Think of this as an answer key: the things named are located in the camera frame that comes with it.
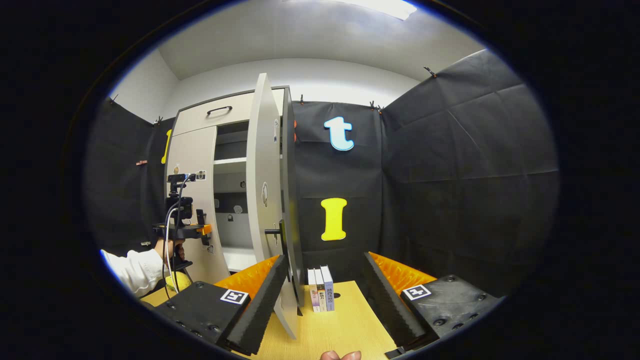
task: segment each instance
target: black cable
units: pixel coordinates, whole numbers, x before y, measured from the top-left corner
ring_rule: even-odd
[[[171,210],[175,209],[176,206],[177,206],[177,204],[171,205],[171,207],[169,208],[169,211],[167,211],[166,216],[164,217],[164,223],[163,224],[164,224],[164,226],[166,226],[166,233],[167,234],[169,233],[169,226],[167,225],[167,222],[169,222],[169,214],[171,214]],[[165,250],[164,246],[165,245],[166,245],[166,240],[162,239],[162,255],[160,255],[160,258],[162,259],[162,276],[163,277],[164,277],[164,250]],[[169,290],[166,289],[166,279],[164,280],[164,292],[166,293],[166,298],[167,299],[171,299],[171,297],[169,297]]]
[[[184,189],[184,184],[187,182],[187,180],[189,179],[189,175],[190,174],[184,174],[184,181],[182,182],[182,185],[180,185],[180,193],[178,194],[178,215],[176,215],[175,217],[175,235],[173,236],[173,259],[172,259],[172,267],[173,267],[173,272],[175,273],[175,289],[176,292],[179,293],[180,292],[180,288],[178,287],[178,274],[175,271],[175,240],[178,239],[178,226],[180,224],[180,201],[182,200],[182,189]]]

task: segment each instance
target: person's arm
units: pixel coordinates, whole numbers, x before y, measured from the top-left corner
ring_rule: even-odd
[[[176,250],[180,257],[184,259],[184,250],[180,245],[184,240],[176,241]],[[105,262],[120,282],[128,287],[137,297],[144,296],[156,287],[156,284],[162,279],[163,258],[162,254],[163,240],[158,240],[156,247],[149,251],[135,252],[133,250],[127,253],[127,257],[123,258],[115,256],[104,250],[100,250]],[[173,256],[173,241],[169,241],[169,257]]]

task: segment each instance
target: drawer handle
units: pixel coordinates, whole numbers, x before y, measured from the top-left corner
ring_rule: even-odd
[[[207,111],[207,115],[210,115],[213,111],[222,110],[222,109],[229,109],[229,111],[231,111],[231,110],[233,110],[233,107],[232,106],[223,106],[221,108],[209,110],[209,111]]]

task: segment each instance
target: cabinet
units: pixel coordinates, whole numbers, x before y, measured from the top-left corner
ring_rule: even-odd
[[[295,338],[304,294],[298,290],[303,285],[293,122],[288,86],[271,88],[267,75],[260,74],[255,90],[181,109],[165,168],[166,175],[204,174],[182,193],[193,198],[193,208],[202,209],[212,227],[208,245],[194,239],[183,245],[185,258],[193,262],[188,268],[192,279],[212,284],[286,252],[289,276],[274,311]],[[197,223],[196,211],[189,220]],[[281,220],[285,239],[264,233],[279,228]]]

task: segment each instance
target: label sticker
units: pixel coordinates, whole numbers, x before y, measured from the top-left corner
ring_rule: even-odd
[[[403,290],[403,292],[406,294],[407,297],[409,297],[409,300],[415,300],[421,297],[431,295],[431,292],[427,290],[427,288],[425,288],[423,285],[418,285],[412,288],[408,288],[406,290]]]
[[[229,289],[227,290],[227,292],[225,292],[224,295],[222,295],[220,300],[232,302],[234,304],[242,304],[248,295],[248,293],[245,293],[243,291]]]

